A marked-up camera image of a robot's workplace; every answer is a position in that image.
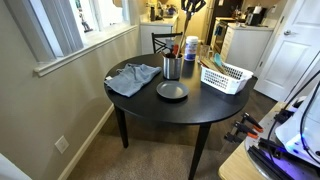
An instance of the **window sill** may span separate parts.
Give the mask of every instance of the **window sill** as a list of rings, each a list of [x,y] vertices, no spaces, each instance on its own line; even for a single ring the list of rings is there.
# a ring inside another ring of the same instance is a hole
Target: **window sill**
[[[76,59],[78,59],[79,57],[105,45],[108,44],[109,42],[112,42],[113,40],[137,29],[138,26],[137,25],[133,25],[130,27],[126,27],[126,28],[122,28],[121,30],[118,31],[112,31],[110,33],[107,33],[103,38],[103,40],[101,40],[101,37],[98,38],[99,42],[96,41],[94,43],[90,43],[88,45],[85,45],[85,47],[83,49],[81,49],[78,52],[75,52],[73,54],[70,54],[66,57],[62,57],[62,58],[58,58],[55,59],[53,62],[50,63],[39,63],[39,66],[34,68],[34,72],[36,72],[38,74],[38,76],[42,77]]]

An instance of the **window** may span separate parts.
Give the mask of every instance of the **window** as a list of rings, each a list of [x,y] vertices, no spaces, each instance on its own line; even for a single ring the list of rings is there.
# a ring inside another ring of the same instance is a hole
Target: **window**
[[[5,0],[31,52],[50,64],[128,29],[128,0]]]

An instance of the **electrical outlet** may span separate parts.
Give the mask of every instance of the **electrical outlet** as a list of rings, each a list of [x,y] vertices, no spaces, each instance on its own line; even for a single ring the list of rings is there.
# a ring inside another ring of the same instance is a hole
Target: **electrical outlet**
[[[276,5],[276,4],[272,6],[271,13],[275,13],[276,12],[277,6],[278,5]]]
[[[61,136],[54,145],[56,145],[61,154],[63,154],[63,152],[69,147],[69,143],[64,136]]]

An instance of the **plate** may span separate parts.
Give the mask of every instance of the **plate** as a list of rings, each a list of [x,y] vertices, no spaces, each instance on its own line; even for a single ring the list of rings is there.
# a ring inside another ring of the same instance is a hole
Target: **plate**
[[[189,89],[178,81],[164,81],[157,86],[157,92],[168,99],[179,99],[188,95]]]

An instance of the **chair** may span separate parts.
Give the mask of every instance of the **chair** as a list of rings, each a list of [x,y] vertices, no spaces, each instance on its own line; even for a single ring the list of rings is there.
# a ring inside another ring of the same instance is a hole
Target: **chair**
[[[160,53],[161,51],[165,50],[165,49],[169,49],[166,46],[165,40],[164,38],[175,38],[177,36],[182,36],[182,32],[181,33],[172,33],[172,34],[154,34],[151,33],[151,37],[152,37],[152,44],[153,44],[153,53]]]

